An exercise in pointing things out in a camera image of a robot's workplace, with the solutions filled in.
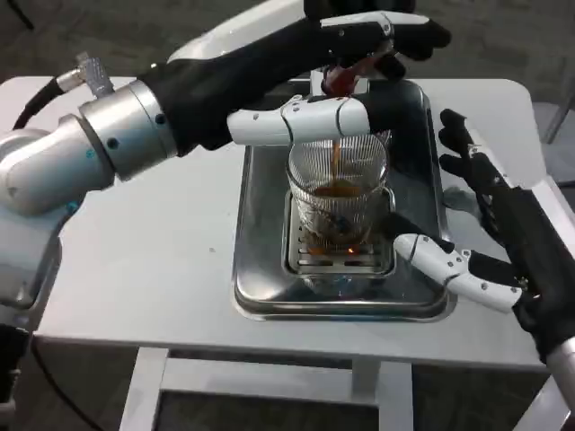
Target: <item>metal tray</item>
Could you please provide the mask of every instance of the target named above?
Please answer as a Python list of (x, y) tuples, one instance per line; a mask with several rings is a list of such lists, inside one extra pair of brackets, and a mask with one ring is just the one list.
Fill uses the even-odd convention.
[[(437, 150), (427, 99), (412, 83), (402, 87), (412, 109), (393, 130), (387, 187), (395, 211), (427, 232), (445, 236), (440, 203)], [(454, 297), (444, 287), (396, 259), (393, 270), (372, 274), (357, 296), (329, 297), (310, 288), (308, 277), (290, 269), (284, 232), (288, 179), (286, 147), (247, 147), (234, 250), (234, 301), (245, 316), (257, 319), (344, 319), (434, 321), (445, 317)]]

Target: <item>robotic hand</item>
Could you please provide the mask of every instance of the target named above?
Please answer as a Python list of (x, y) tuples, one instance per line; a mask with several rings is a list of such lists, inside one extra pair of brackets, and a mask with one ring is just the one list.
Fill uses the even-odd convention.
[[(376, 92), (308, 100), (292, 93), (273, 99), (276, 110), (245, 110), (267, 104), (267, 92), (311, 69), (378, 55), (387, 63), (373, 66), (385, 75), (397, 64), (390, 63), (395, 51), (422, 60), (450, 41), (426, 17), (370, 12), (369, 3), (270, 0), (116, 92), (99, 64), (81, 57), (77, 69), (47, 87), (58, 95), (87, 83), (96, 101), (81, 106), (79, 117), (60, 119), (51, 133), (22, 128), (20, 118), (17, 129), (0, 136), (0, 428), (13, 414), (18, 361), (58, 270), (58, 233), (87, 192), (198, 145), (288, 145), (393, 125), (401, 107)], [(51, 96), (44, 96), (34, 102), (47, 104)], [(27, 107), (27, 118), (37, 108)]]
[(536, 343), (563, 397), (575, 409), (575, 215), (551, 177), (516, 187), (469, 120), (441, 113), (443, 145), (458, 154), (441, 167), (475, 191), (485, 230), (511, 264), (423, 233), (398, 215), (385, 220), (398, 254), (462, 296), (515, 313)]

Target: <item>black glove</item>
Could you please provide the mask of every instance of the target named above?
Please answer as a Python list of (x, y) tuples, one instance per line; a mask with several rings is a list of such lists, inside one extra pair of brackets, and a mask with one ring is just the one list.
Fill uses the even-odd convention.
[(542, 361), (575, 337), (575, 260), (535, 194), (513, 187), (468, 120), (444, 110), (439, 139), (459, 157), (443, 155), (441, 167), (475, 191), (483, 225), (506, 248), (526, 294), (515, 305), (521, 327), (535, 340)]

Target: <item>table leg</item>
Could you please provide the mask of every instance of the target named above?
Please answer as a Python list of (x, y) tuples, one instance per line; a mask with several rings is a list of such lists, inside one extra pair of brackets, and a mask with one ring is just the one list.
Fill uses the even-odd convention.
[(164, 391), (355, 404), (379, 408), (380, 429), (413, 431), (411, 365), (353, 361), (352, 370), (169, 358), (142, 347), (120, 431), (152, 431)]
[(411, 364), (382, 362), (377, 381), (379, 429), (413, 431)]
[(569, 415), (557, 383), (550, 377), (513, 431), (560, 431)]
[(119, 431), (154, 431), (167, 348), (140, 348)]

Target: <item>white table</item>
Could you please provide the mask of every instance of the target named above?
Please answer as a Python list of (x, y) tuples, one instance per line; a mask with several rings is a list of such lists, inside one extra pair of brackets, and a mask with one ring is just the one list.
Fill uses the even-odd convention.
[[(0, 130), (13, 124), (46, 80), (16, 78), (0, 86)], [(128, 79), (114, 81), (123, 84)], [(493, 145), (511, 178), (528, 185), (544, 176), (531, 100), (524, 87), (506, 80), (416, 82), (430, 98), (436, 133), (441, 129), (439, 112), (446, 107), (458, 110)], [(87, 90), (74, 90), (50, 104), (30, 126), (50, 130), (58, 117), (75, 112), (89, 99)], [(411, 412), (411, 404), (407, 408), (404, 402), (411, 402), (409, 363), (542, 369), (533, 341), (512, 315), (464, 299), (451, 315), (434, 323), (243, 317), (231, 301), (242, 166), (242, 147), (228, 145), (213, 153), (197, 149), (88, 196), (62, 232), (63, 262), (38, 335), (83, 343), (335, 356), (354, 359), (357, 373), (327, 377), (317, 370), (274, 367), (272, 371), (247, 365), (239, 374), (235, 365), (166, 359), (167, 349), (140, 349), (130, 396), (140, 384), (148, 390), (155, 387), (155, 396), (146, 398), (150, 409), (141, 399), (128, 397), (122, 429), (149, 429), (160, 389), (376, 402), (388, 415), (388, 424), (390, 415), (395, 415), (398, 423), (403, 421), (400, 429), (409, 429), (404, 422)], [(464, 186), (445, 172), (442, 181), (444, 188)], [(470, 215), (448, 210), (447, 220), (453, 239), (462, 246), (504, 256)], [(363, 373), (373, 380), (379, 361), (403, 364), (382, 366), (375, 399), (376, 387), (369, 378), (364, 380)], [(226, 379), (224, 373), (234, 377)], [(399, 379), (394, 396), (385, 394), (389, 375)], [(402, 376), (409, 378), (409, 384)], [(343, 390), (342, 385), (350, 382), (354, 390)], [(278, 383), (283, 383), (279, 391)], [(334, 395), (328, 397), (326, 391), (320, 395), (317, 385), (328, 385)]]

